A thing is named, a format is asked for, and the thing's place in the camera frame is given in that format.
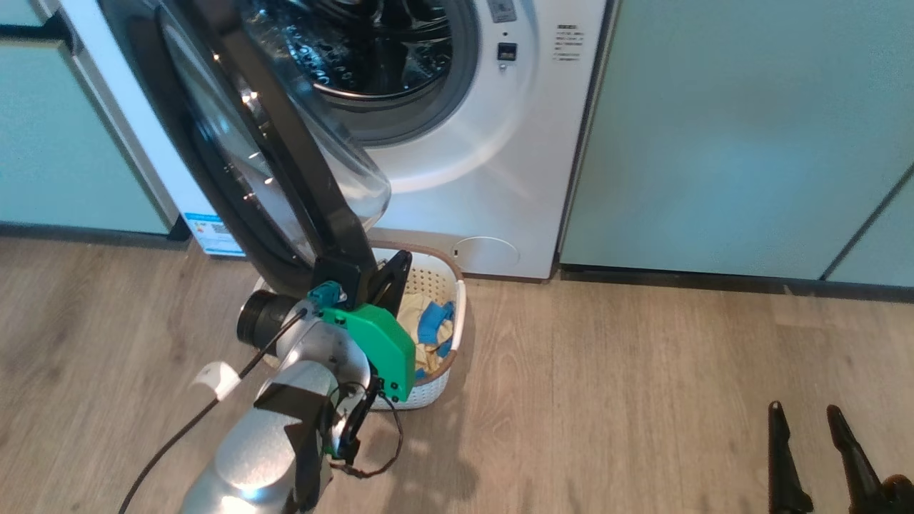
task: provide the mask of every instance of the black cylinder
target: black cylinder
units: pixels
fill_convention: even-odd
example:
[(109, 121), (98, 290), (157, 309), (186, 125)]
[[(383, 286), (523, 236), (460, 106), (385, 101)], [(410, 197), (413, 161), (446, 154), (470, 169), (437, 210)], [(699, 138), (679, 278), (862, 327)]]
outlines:
[[(293, 296), (255, 291), (238, 316), (238, 340), (255, 348), (265, 348), (279, 333), (282, 322), (297, 303), (298, 299)], [(273, 345), (267, 353), (276, 355), (276, 346)]]

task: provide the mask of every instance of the beige cloth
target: beige cloth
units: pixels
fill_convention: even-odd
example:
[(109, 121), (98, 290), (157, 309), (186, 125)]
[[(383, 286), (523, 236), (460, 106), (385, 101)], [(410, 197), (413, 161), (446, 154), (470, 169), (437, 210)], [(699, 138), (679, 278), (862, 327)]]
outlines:
[(431, 298), (424, 294), (404, 294), (397, 314), (397, 321), (406, 329), (416, 346), (416, 370), (424, 369), (427, 375), (434, 373), (443, 360), (435, 353), (438, 346), (450, 339), (454, 333), (453, 322), (444, 320), (438, 327), (438, 344), (423, 345), (419, 342), (419, 320), (431, 301)]

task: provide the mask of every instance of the wooden floor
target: wooden floor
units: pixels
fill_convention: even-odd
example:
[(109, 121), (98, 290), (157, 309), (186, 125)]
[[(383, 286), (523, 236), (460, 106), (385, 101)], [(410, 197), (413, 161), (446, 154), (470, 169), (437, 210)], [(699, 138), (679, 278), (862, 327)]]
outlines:
[[(239, 368), (256, 275), (190, 252), (0, 238), (0, 512), (114, 512), (156, 448)], [(555, 281), (471, 281), (441, 400), (403, 415), (387, 475), (319, 512), (763, 513), (777, 399), (819, 512), (846, 512), (825, 407), (877, 471), (914, 474), (914, 305)], [(261, 365), (166, 456), (132, 512), (174, 512), (268, 377)], [(395, 429), (373, 414), (361, 465)]]

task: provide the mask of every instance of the brown basket rim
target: brown basket rim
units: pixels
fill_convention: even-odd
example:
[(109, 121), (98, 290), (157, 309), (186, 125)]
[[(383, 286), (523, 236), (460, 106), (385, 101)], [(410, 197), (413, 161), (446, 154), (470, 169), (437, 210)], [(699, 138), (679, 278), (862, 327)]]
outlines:
[[(437, 257), (438, 259), (444, 261), (444, 263), (447, 264), (449, 268), (451, 268), (451, 271), (454, 273), (454, 276), (457, 277), (458, 281), (463, 281), (463, 272), (459, 267), (457, 267), (457, 262), (454, 262), (453, 259), (451, 259), (450, 256), (445, 255), (444, 252), (439, 252), (434, 248), (420, 246), (418, 244), (391, 241), (371, 241), (371, 247), (379, 248), (382, 250), (406, 250), (407, 252), (425, 253), (427, 255), (431, 255), (432, 257)], [(416, 380), (416, 383), (413, 384), (413, 387), (428, 385), (441, 378), (444, 373), (451, 369), (454, 360), (457, 359), (458, 353), (460, 353), (459, 349), (452, 349), (450, 352), (448, 352), (448, 356), (444, 358), (438, 369), (436, 369), (434, 373), (431, 373), (431, 375)]]

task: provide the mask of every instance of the basket rim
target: basket rim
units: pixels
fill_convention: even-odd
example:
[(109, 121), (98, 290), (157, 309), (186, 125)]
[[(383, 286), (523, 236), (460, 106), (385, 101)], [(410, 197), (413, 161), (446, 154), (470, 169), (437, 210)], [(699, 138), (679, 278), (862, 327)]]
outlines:
[[(418, 244), (410, 244), (410, 243), (400, 243), (400, 242), (392, 242), (392, 241), (370, 241), (369, 243), (372, 248), (379, 248), (381, 250), (406, 250), (407, 252), (424, 253), (426, 255), (435, 257), (435, 258), (443, 261), (445, 264), (448, 265), (449, 268), (451, 268), (451, 271), (454, 273), (454, 277), (457, 278), (458, 293), (460, 292), (462, 285), (465, 284), (465, 282), (463, 281), (463, 272), (457, 266), (457, 263), (454, 262), (453, 259), (451, 259), (451, 257), (446, 255), (444, 252), (439, 252), (438, 250), (436, 250), (434, 248), (429, 248), (427, 246), (421, 246)], [(456, 327), (454, 328), (454, 334), (457, 335)], [(413, 384), (412, 387), (417, 388), (419, 386), (429, 385), (430, 383), (441, 378), (441, 376), (443, 376), (444, 373), (446, 373), (449, 369), (451, 369), (451, 366), (453, 365), (454, 361), (457, 359), (458, 353), (460, 353), (460, 348), (453, 348), (450, 352), (448, 352), (448, 356), (444, 358), (444, 360), (441, 362), (441, 364), (438, 366), (438, 368), (435, 370), (434, 373), (431, 373), (431, 375), (427, 375), (421, 379), (416, 380), (416, 383)]]

